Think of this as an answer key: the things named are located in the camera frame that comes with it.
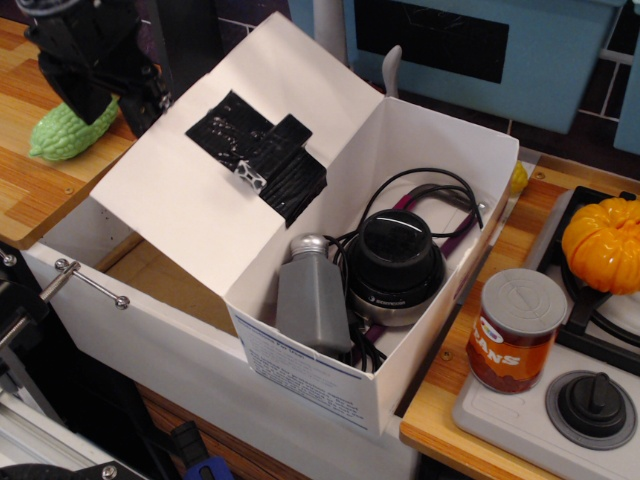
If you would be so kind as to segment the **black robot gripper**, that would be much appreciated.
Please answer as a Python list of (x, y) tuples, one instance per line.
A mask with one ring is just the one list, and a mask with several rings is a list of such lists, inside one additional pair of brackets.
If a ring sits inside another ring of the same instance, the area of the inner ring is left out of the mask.
[(25, 1), (23, 13), (33, 20), (25, 37), (40, 50), (41, 73), (87, 125), (113, 94), (135, 136), (171, 106), (161, 74), (138, 46), (141, 20), (132, 1)]

